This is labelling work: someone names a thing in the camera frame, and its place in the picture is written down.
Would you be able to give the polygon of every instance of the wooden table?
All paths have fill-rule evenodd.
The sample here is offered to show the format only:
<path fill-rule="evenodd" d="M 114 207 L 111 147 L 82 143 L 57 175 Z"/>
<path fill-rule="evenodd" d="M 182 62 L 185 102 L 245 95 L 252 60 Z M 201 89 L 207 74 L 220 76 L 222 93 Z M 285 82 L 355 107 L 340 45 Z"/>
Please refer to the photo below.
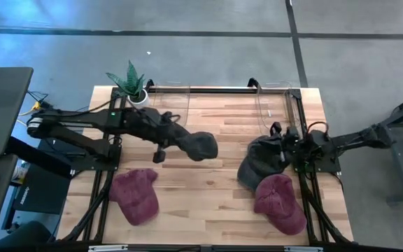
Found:
<path fill-rule="evenodd" d="M 112 87 L 96 86 L 91 107 L 110 99 Z M 265 104 L 275 96 L 260 97 Z M 164 110 L 177 97 L 155 100 Z M 287 236 L 274 228 L 265 216 L 253 212 L 253 194 L 239 185 L 236 173 L 246 155 L 246 147 L 262 135 L 258 124 L 254 94 L 191 94 L 186 128 L 190 132 L 207 131 L 218 142 L 218 158 L 191 161 L 177 148 L 168 148 L 166 160 L 152 162 L 156 145 L 124 135 L 118 173 L 130 169 L 153 168 L 159 177 L 154 188 L 160 203 L 159 215 L 149 223 L 131 226 L 115 202 L 110 202 L 106 217 L 104 243 L 107 244 L 225 244 L 225 245 L 303 245 L 308 244 L 306 231 Z M 325 121 L 325 114 L 316 88 L 302 89 L 307 124 Z M 267 104 L 271 120 L 286 122 L 284 105 Z M 97 129 L 86 129 L 84 135 L 102 138 Z M 301 202 L 299 181 L 292 167 L 284 171 L 293 181 Z M 93 171 L 84 171 L 71 181 L 58 238 L 70 233 L 88 208 L 94 180 Z M 352 240 L 344 196 L 338 180 L 330 174 L 318 174 L 323 208 L 342 234 Z M 320 237 L 318 218 L 312 209 L 316 235 Z M 92 236 L 97 230 L 99 210 L 94 215 Z"/>

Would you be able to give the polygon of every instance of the concrete floor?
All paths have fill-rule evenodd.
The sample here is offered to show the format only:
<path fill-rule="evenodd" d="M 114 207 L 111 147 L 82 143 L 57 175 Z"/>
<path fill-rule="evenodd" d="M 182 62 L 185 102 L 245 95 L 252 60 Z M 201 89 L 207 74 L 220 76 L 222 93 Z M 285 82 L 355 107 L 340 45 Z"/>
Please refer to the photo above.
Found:
<path fill-rule="evenodd" d="M 403 0 L 292 4 L 299 32 L 403 34 Z M 0 27 L 290 31 L 281 0 L 0 0 Z M 403 40 L 300 43 L 309 87 L 320 88 L 332 136 L 377 123 L 403 102 Z M 33 67 L 30 89 L 49 93 L 62 109 L 87 105 L 94 85 L 111 85 L 104 73 L 124 73 L 127 59 L 159 81 L 245 85 L 256 77 L 299 86 L 291 38 L 0 34 L 0 67 Z M 31 103 L 26 98 L 22 110 Z M 17 125 L 14 135 L 38 143 L 24 131 Z M 352 150 L 340 161 L 355 241 L 403 249 L 403 203 L 386 204 L 403 190 L 389 151 Z"/>

